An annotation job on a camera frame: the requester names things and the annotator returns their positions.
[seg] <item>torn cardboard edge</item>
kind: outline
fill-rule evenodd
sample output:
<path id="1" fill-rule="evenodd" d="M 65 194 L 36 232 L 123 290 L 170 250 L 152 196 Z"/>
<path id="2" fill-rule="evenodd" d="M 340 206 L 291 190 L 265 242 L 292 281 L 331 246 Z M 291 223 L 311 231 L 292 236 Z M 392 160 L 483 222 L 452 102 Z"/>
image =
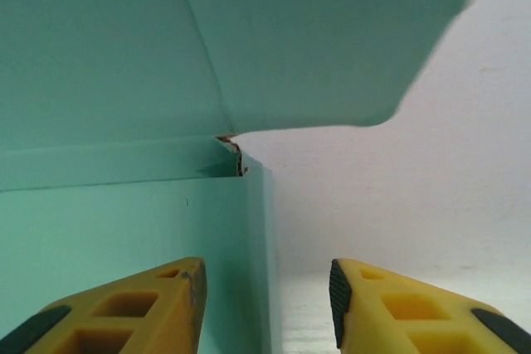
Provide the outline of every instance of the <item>torn cardboard edge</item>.
<path id="1" fill-rule="evenodd" d="M 216 138 L 223 144 L 224 147 L 228 148 L 236 155 L 236 175 L 238 177 L 242 177 L 249 171 L 249 167 L 243 164 L 243 155 L 241 154 L 240 146 L 232 141 L 232 139 L 237 135 L 237 133 L 229 133 L 217 136 Z"/>

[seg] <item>rectangular cutout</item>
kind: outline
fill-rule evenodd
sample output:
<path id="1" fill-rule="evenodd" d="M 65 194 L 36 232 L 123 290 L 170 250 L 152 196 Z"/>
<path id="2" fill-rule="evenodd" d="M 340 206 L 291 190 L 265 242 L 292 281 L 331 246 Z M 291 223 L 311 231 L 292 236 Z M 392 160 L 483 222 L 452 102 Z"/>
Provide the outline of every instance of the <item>rectangular cutout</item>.
<path id="1" fill-rule="evenodd" d="M 105 299 L 92 315 L 99 317 L 145 317 L 157 301 L 155 292 L 117 293 Z"/>
<path id="2" fill-rule="evenodd" d="M 383 275 L 380 275 L 379 273 L 372 271 L 371 269 L 360 269 L 359 273 L 362 275 L 362 278 L 364 279 L 384 279 L 385 278 Z"/>
<path id="3" fill-rule="evenodd" d="M 464 332 L 412 332 L 409 335 L 420 354 L 482 354 L 482 347 Z"/>
<path id="4" fill-rule="evenodd" d="M 395 319 L 448 319 L 437 303 L 424 294 L 398 293 L 382 296 L 387 310 Z"/>
<path id="5" fill-rule="evenodd" d="M 157 278 L 175 278 L 178 276 L 180 272 L 181 272 L 180 269 L 170 269 L 169 271 L 166 271 L 165 273 L 161 273 L 157 275 Z"/>
<path id="6" fill-rule="evenodd" d="M 119 354 L 131 329 L 81 329 L 75 331 L 53 354 Z"/>

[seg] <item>cardboard lid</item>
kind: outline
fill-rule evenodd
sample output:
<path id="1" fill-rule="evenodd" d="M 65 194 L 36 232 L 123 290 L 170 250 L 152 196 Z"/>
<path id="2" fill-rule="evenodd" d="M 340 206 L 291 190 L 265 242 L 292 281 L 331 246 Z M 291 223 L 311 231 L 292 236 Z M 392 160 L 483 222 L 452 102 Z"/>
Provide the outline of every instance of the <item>cardboard lid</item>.
<path id="1" fill-rule="evenodd" d="M 465 0 L 1 0 L 0 150 L 389 119 Z"/>

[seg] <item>mint green box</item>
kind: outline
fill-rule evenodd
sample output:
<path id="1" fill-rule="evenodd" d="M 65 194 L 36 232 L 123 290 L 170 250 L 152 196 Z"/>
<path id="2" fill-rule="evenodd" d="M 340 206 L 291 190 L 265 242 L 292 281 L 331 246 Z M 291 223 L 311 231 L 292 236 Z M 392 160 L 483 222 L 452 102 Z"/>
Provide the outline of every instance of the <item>mint green box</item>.
<path id="1" fill-rule="evenodd" d="M 280 353 L 270 173 L 217 137 L 379 124 L 466 0 L 0 0 L 0 336 L 183 256 L 201 354 Z"/>

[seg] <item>white surface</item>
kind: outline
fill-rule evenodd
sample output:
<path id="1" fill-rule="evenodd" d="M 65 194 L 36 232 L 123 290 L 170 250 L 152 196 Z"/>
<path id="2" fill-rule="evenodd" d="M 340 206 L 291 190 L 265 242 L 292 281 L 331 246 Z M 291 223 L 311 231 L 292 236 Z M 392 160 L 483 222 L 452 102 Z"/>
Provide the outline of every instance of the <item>white surface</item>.
<path id="1" fill-rule="evenodd" d="M 334 257 L 485 300 L 531 330 L 530 86 L 531 0 L 475 0 L 390 122 L 238 138 L 277 181 L 285 352 L 336 352 Z"/>

